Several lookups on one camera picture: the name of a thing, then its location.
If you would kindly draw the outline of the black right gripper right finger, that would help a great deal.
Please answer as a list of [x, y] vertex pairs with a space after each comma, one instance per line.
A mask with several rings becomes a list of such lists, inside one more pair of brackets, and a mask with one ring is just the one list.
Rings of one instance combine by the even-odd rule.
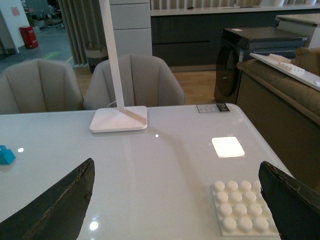
[[260, 164], [261, 194], [282, 240], [320, 238], [320, 194], [267, 161]]

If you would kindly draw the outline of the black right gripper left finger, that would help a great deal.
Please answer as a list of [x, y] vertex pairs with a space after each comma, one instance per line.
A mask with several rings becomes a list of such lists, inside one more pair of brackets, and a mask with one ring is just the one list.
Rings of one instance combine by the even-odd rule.
[[0, 223], [2, 240], [75, 240], [93, 194], [95, 163], [89, 158]]

